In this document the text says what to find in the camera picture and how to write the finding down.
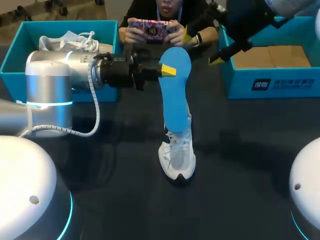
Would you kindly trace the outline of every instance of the person's hand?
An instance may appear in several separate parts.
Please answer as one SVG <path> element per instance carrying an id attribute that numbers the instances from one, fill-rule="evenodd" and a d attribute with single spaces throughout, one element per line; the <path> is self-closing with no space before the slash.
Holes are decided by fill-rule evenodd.
<path id="1" fill-rule="evenodd" d="M 140 29 L 135 27 L 130 27 L 130 23 L 136 22 L 136 18 L 129 18 L 128 24 L 129 27 L 125 30 L 125 44 L 136 44 L 136 43 L 145 43 L 147 41 L 147 35 Z"/>
<path id="2" fill-rule="evenodd" d="M 170 31 L 170 33 L 164 39 L 165 43 L 170 43 L 175 46 L 182 46 L 184 35 L 185 35 L 185 27 L 182 26 L 177 20 L 172 20 L 166 26 L 166 29 Z"/>

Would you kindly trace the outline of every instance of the logo on box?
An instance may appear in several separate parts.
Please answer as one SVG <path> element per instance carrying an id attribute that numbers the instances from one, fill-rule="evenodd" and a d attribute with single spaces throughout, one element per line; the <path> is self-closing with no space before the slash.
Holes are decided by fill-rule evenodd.
<path id="1" fill-rule="evenodd" d="M 269 88 L 271 79 L 256 79 L 252 86 L 252 91 L 266 91 Z"/>

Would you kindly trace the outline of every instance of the shoe lace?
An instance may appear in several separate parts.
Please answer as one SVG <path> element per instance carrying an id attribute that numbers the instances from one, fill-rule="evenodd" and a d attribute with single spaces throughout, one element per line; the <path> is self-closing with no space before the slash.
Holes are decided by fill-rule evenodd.
<path id="1" fill-rule="evenodd" d="M 79 34 L 79 36 L 87 36 L 87 35 L 89 35 L 88 38 L 84 42 L 82 42 L 79 48 L 91 51 L 92 49 L 95 49 L 97 46 L 99 46 L 99 42 L 92 38 L 95 35 L 94 31 L 83 32 Z"/>
<path id="2" fill-rule="evenodd" d="M 173 132 L 168 132 L 166 134 L 169 137 L 170 143 L 166 146 L 164 154 L 167 156 L 168 159 L 168 166 L 170 167 L 171 160 L 179 151 L 187 151 L 190 147 L 190 140 L 191 140 L 191 131 L 187 131 L 187 133 L 183 137 L 177 137 L 176 134 Z"/>

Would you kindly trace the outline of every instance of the white sneaker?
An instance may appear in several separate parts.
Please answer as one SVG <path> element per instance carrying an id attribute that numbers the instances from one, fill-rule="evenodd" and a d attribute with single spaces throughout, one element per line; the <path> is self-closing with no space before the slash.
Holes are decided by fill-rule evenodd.
<path id="1" fill-rule="evenodd" d="M 191 114 L 188 129 L 184 133 L 168 132 L 170 143 L 163 142 L 159 148 L 159 160 L 165 174 L 172 180 L 188 180 L 196 168 L 196 156 L 192 145 Z"/>
<path id="2" fill-rule="evenodd" d="M 39 39 L 40 51 L 82 51 L 90 53 L 112 53 L 113 46 L 99 43 L 93 39 L 94 31 L 84 32 L 79 35 L 68 31 L 60 38 L 41 36 Z"/>

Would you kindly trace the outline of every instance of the sneaker sole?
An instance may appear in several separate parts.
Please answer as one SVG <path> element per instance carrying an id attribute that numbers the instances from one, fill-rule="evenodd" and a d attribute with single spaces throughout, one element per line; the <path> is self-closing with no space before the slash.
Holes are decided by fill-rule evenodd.
<path id="1" fill-rule="evenodd" d="M 167 174 L 167 171 L 165 170 L 165 167 L 163 166 L 163 164 L 162 164 L 162 162 L 161 162 L 160 148 L 159 148 L 159 150 L 158 150 L 158 156 L 159 156 L 159 162 L 160 162 L 160 165 L 161 165 L 161 167 L 162 167 L 162 170 L 163 170 L 163 172 L 165 173 L 165 175 L 166 175 L 169 179 L 171 179 L 172 181 L 175 181 L 175 180 L 177 180 L 180 176 L 183 176 L 182 173 L 179 173 L 178 176 L 176 177 L 176 179 L 171 178 L 171 177 Z M 183 176 L 183 178 L 184 178 L 186 181 L 192 178 L 192 176 L 194 175 L 195 170 L 196 170 L 196 163 L 197 163 L 197 162 L 196 162 L 196 155 L 195 155 L 195 154 L 193 154 L 193 159 L 194 159 L 194 165 L 193 165 L 193 169 L 192 169 L 192 173 L 191 173 L 190 177 L 185 178 L 185 177 Z"/>

